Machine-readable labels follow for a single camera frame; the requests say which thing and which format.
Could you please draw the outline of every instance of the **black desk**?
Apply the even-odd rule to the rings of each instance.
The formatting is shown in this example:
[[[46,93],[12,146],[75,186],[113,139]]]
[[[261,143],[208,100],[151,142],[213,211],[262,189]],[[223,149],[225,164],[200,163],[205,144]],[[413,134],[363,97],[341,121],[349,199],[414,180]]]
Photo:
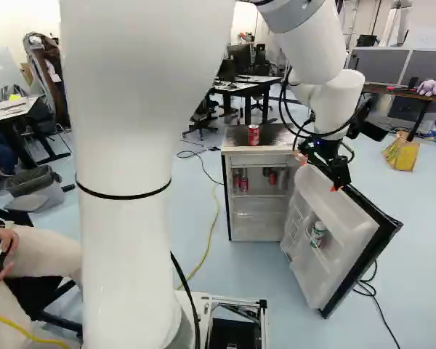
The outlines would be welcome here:
[[[0,110],[0,133],[2,133],[3,136],[6,138],[9,147],[15,152],[18,158],[20,158],[23,167],[25,167],[26,169],[32,169],[37,167],[37,165],[46,164],[50,161],[65,158],[66,156],[70,155],[69,153],[55,154],[52,147],[45,138],[45,135],[41,132],[37,121],[35,121],[31,117],[28,117],[32,115],[33,109],[35,108],[38,99],[39,97],[25,98],[24,100],[26,100],[26,104],[17,106],[16,108],[20,110],[16,113],[7,113],[4,110]],[[44,146],[45,151],[49,154],[48,158],[40,160],[37,163],[34,161],[34,159],[24,147],[23,138],[21,137],[21,135],[16,133],[15,128],[13,127],[17,119],[24,117],[27,117],[27,120],[29,121],[29,126],[31,126],[33,133],[35,134],[39,142]]]
[[[243,97],[246,101],[244,108],[244,118],[246,125],[251,123],[251,97],[263,95],[262,124],[268,123],[268,100],[271,85],[278,83],[281,78],[274,76],[236,76],[235,85],[237,88],[229,89],[229,82],[221,81],[223,85],[214,85],[212,93],[223,95],[223,108],[225,115],[231,112],[231,96]]]
[[[419,117],[415,121],[415,124],[414,124],[412,130],[408,133],[407,142],[411,142],[413,140],[413,138],[415,137],[416,130],[420,127],[420,124],[424,118],[424,114],[428,110],[429,104],[431,102],[436,102],[436,96],[427,97],[425,95],[419,95],[416,92],[395,91],[395,90],[387,89],[387,86],[385,86],[385,85],[365,84],[365,85],[363,85],[362,92],[374,93],[374,94],[394,95],[394,96],[398,96],[398,97],[413,98],[415,100],[422,100],[423,101],[423,108],[421,109]]]

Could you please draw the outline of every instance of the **yellow cable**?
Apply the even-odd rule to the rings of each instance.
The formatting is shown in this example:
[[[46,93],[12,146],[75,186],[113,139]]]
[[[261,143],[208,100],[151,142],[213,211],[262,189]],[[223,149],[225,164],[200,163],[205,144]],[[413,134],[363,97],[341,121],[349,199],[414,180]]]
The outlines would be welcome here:
[[[0,316],[0,322],[12,327],[13,329],[16,329],[17,331],[21,332],[25,337],[27,337],[29,340],[32,340],[34,342],[41,343],[41,344],[55,344],[63,349],[70,349],[69,345],[65,344],[64,342],[62,342],[60,340],[43,340],[41,338],[37,338],[37,337],[33,336],[32,334],[30,334],[29,332],[27,332],[21,326],[15,324],[13,321],[11,321],[7,318],[4,318],[3,316]]]
[[[213,223],[210,226],[210,231],[209,231],[209,240],[207,242],[206,245],[206,250],[203,253],[202,259],[201,261],[196,265],[196,267],[190,272],[189,275],[187,275],[186,280],[190,280],[191,278],[194,277],[194,275],[200,270],[200,268],[202,268],[203,263],[205,262],[206,258],[209,255],[210,252],[210,246],[211,246],[211,234],[213,233],[213,229],[215,228],[215,225],[217,224],[217,220],[218,220],[218,216],[219,213],[221,212],[221,205],[219,204],[218,198],[217,198],[217,193],[216,193],[216,189],[217,189],[218,184],[215,184],[215,186],[213,187],[213,190],[211,191],[213,193],[213,198],[215,200],[215,204],[217,205],[217,211],[215,213],[215,218],[213,219]],[[182,285],[177,287],[176,290],[180,290],[182,288]]]

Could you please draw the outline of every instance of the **white wall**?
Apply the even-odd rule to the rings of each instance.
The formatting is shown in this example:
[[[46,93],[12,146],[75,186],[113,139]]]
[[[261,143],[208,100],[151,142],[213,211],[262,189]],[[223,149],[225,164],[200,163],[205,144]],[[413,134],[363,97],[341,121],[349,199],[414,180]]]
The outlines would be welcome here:
[[[231,44],[238,44],[239,33],[253,33],[257,26],[258,11],[255,5],[248,2],[236,2],[234,7],[233,26],[230,33]]]
[[[374,18],[379,0],[360,0],[357,19],[355,21],[354,38],[351,44],[355,45],[360,34],[371,34]],[[374,28],[374,35],[381,38],[392,0],[382,0],[379,9],[378,20]],[[409,34],[406,46],[413,48],[436,49],[436,0],[413,0],[413,8],[410,14]],[[391,42],[394,41],[397,26],[392,33]]]
[[[9,47],[18,66],[26,62],[23,37],[30,31],[60,35],[58,0],[0,0],[0,47]]]

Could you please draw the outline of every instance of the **light blue floor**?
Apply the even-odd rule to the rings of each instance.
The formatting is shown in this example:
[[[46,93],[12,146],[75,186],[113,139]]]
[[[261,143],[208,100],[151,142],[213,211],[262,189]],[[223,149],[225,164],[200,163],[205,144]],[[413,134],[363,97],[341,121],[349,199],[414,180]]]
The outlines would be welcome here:
[[[233,103],[239,106],[241,99]],[[275,107],[276,116],[277,103],[270,104]],[[291,105],[291,109],[299,120],[306,116],[307,110],[302,106]],[[259,120],[259,111],[252,115],[255,121]],[[224,127],[221,119],[217,126],[219,134],[207,135],[203,144],[221,145]],[[180,135],[178,151],[200,149],[179,139]],[[187,140],[200,142],[193,135]],[[436,349],[436,145],[421,144],[415,170],[410,173],[394,171],[384,161],[380,150],[391,142],[392,137],[375,143],[363,136],[349,142],[355,149],[355,160],[350,166],[354,186],[404,223],[379,258],[379,272],[373,284],[402,348]],[[53,146],[64,151],[58,140]],[[207,171],[222,180],[219,152],[204,153],[203,160]],[[52,168],[63,176],[64,183],[74,182],[73,159],[56,161]],[[168,212],[172,250],[184,271],[200,260],[205,249],[215,210],[212,188],[213,183],[201,171],[198,159],[174,159]],[[229,242],[224,195],[221,189],[218,193],[222,212],[209,258],[190,282],[192,290],[267,298],[272,349],[395,347],[372,300],[351,294],[329,320],[323,320],[307,307],[278,244]],[[77,192],[66,195],[64,204],[34,215],[33,221],[37,226],[79,238]],[[69,294],[53,305],[52,311],[80,321],[80,295]]]

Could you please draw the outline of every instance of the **trash can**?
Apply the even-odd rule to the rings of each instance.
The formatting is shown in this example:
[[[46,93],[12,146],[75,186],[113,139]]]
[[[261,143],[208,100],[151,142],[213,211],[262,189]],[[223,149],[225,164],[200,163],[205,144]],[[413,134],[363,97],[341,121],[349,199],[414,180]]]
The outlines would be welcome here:
[[[5,208],[40,212],[61,204],[65,194],[60,183],[61,176],[48,165],[20,172],[5,183],[4,189],[15,197]]]

